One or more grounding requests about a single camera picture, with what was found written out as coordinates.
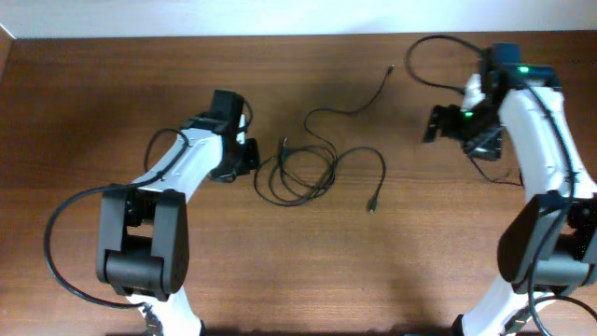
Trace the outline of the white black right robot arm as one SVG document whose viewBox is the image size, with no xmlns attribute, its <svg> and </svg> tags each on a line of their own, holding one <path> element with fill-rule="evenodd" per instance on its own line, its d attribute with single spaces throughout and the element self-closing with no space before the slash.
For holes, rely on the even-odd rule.
<svg viewBox="0 0 597 336">
<path fill-rule="evenodd" d="M 459 92 L 461 105 L 437 105 L 423 140 L 457 141 L 472 161 L 496 161 L 502 136 L 514 147 L 526 205 L 497 247 L 499 274 L 452 335 L 514 335 L 539 311 L 596 281 L 596 184 L 579 158 L 554 69 L 523 63 L 515 44 L 480 49 L 479 71 Z"/>
</svg>

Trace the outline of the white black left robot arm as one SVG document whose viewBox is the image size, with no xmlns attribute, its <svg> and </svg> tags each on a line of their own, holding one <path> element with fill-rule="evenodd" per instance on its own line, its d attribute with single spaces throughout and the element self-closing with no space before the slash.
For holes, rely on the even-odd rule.
<svg viewBox="0 0 597 336">
<path fill-rule="evenodd" d="M 257 168 L 253 117 L 234 91 L 217 90 L 210 108 L 175 129 L 164 156 L 131 186 L 102 195 L 98 279 L 135 305 L 149 335 L 202 335 L 183 284 L 189 265 L 187 203 L 201 182 L 231 183 Z"/>
</svg>

